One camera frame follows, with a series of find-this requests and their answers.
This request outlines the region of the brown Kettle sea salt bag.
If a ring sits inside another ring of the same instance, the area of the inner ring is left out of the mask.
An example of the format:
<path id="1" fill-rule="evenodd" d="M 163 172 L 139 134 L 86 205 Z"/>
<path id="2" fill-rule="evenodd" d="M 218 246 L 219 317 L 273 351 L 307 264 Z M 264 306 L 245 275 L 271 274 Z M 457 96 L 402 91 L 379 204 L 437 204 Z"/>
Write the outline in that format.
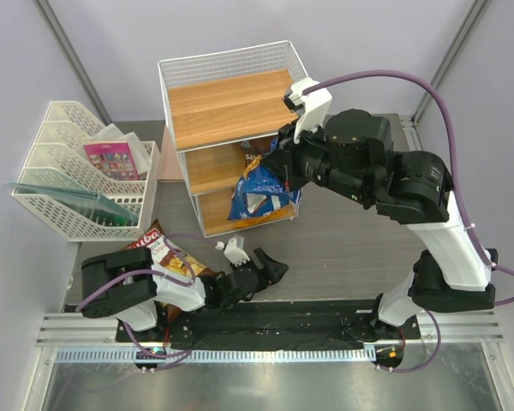
<path id="1" fill-rule="evenodd" d="M 240 148 L 244 154 L 246 168 L 244 174 L 250 171 L 250 164 L 259 156 L 265 156 L 275 150 L 278 143 L 277 136 L 267 136 L 259 139 L 245 140 Z"/>

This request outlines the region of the blue Doritos chips bag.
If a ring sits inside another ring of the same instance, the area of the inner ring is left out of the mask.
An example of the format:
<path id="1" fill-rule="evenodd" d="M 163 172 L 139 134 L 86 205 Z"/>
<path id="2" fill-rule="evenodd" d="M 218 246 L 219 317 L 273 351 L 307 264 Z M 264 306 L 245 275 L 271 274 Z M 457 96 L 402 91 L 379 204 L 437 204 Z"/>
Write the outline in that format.
<path id="1" fill-rule="evenodd" d="M 242 172 L 231 197 L 230 221 L 262 217 L 289 204 L 299 205 L 301 191 L 288 192 L 284 184 L 261 165 L 263 158 L 257 157 L 247 174 Z"/>

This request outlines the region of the white wire shelf rack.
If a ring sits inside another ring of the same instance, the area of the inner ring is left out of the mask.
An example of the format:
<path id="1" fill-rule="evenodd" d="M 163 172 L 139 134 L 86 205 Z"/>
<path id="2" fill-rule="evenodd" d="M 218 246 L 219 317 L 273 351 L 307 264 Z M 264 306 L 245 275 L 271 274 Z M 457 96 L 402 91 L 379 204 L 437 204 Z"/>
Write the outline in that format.
<path id="1" fill-rule="evenodd" d="M 231 197 L 246 167 L 243 147 L 261 148 L 295 116 L 284 92 L 308 72 L 289 40 L 158 63 L 164 134 L 158 178 L 180 168 L 206 237 L 296 217 L 288 205 L 277 215 L 246 223 L 229 220 Z"/>

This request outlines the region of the orange honey dijon chips bag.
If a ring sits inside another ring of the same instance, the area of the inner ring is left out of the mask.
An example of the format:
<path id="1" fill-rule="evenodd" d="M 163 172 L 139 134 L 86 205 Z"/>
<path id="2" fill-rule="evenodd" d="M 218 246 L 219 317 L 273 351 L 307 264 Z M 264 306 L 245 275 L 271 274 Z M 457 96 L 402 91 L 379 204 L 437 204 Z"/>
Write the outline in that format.
<path id="1" fill-rule="evenodd" d="M 292 204 L 273 211 L 266 216 L 251 217 L 234 222 L 235 229 L 247 229 L 264 223 L 272 223 L 282 218 L 292 218 L 296 215 L 296 209 Z"/>

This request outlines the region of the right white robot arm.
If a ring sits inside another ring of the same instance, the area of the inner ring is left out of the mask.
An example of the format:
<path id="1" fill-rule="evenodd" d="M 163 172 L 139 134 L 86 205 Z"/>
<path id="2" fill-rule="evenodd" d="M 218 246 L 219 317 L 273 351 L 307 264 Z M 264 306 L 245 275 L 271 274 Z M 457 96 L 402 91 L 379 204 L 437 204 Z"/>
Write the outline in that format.
<path id="1" fill-rule="evenodd" d="M 345 328 L 351 338 L 391 337 L 422 309 L 462 313 L 493 308 L 491 268 L 463 226 L 444 161 L 431 152 L 397 152 L 391 124 L 364 110 L 345 110 L 296 137 L 296 122 L 279 129 L 278 145 L 260 161 L 284 188 L 312 182 L 399 223 L 426 249 L 395 289 L 378 295 L 373 311 Z"/>

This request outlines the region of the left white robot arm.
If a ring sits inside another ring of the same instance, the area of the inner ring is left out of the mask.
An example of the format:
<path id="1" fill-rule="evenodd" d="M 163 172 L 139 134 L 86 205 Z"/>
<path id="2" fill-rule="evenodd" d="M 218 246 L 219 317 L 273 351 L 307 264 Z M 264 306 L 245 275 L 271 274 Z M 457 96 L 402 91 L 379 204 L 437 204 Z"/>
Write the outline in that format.
<path id="1" fill-rule="evenodd" d="M 82 263 L 83 300 L 75 308 L 86 318 L 112 317 L 129 325 L 148 342 L 157 341 L 166 322 L 158 305 L 185 313 L 216 313 L 278 283 L 289 267 L 256 248 L 251 259 L 230 242 L 217 248 L 229 260 L 231 272 L 184 277 L 153 263 L 147 248 L 123 250 Z"/>

